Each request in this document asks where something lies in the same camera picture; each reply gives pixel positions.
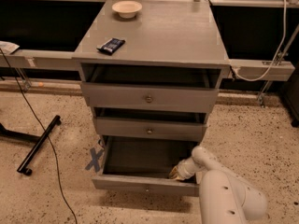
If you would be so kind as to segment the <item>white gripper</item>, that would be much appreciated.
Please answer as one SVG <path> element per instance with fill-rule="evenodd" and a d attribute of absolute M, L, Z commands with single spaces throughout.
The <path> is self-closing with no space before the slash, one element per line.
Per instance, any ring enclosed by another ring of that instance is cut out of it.
<path fill-rule="evenodd" d="M 168 175 L 169 179 L 172 180 L 186 180 L 195 175 L 199 171 L 199 165 L 193 160 L 188 158 L 182 160 L 175 166 Z"/>

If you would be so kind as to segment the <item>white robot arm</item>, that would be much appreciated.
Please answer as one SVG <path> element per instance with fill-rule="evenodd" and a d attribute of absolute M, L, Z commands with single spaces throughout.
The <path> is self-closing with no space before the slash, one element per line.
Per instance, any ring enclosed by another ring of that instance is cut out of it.
<path fill-rule="evenodd" d="M 169 178 L 183 181 L 204 170 L 199 184 L 202 224 L 248 224 L 266 214 L 265 195 L 204 147 L 196 146 L 189 158 L 172 169 Z"/>

